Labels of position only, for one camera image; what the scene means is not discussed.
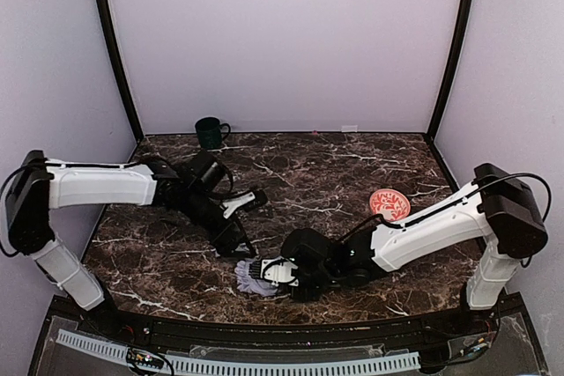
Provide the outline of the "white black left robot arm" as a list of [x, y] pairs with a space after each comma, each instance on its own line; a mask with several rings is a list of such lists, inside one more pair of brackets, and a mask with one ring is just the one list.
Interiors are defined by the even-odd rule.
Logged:
[[233, 179], [208, 151], [199, 151], [178, 166], [160, 158], [126, 164], [71, 163], [30, 151], [1, 187], [9, 255], [32, 258], [83, 310], [109, 307], [110, 295], [52, 229], [50, 211], [92, 204], [162, 207], [181, 212], [203, 228], [218, 255], [252, 257], [256, 250], [237, 213], [260, 208], [268, 199], [260, 188], [217, 191], [223, 180]]

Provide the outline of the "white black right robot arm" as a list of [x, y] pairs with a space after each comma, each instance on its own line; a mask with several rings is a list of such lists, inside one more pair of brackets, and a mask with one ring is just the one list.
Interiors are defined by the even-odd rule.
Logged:
[[332, 289], [364, 287], [423, 256], [482, 238], [486, 248], [462, 300], [468, 310], [489, 310], [521, 261], [546, 246], [546, 214], [524, 183], [527, 173], [509, 174], [490, 163], [474, 173], [447, 199], [397, 222], [377, 214], [374, 227], [361, 224], [339, 240], [309, 228], [294, 230], [277, 258], [239, 262], [237, 287], [265, 297], [286, 290], [294, 300], [312, 301]]

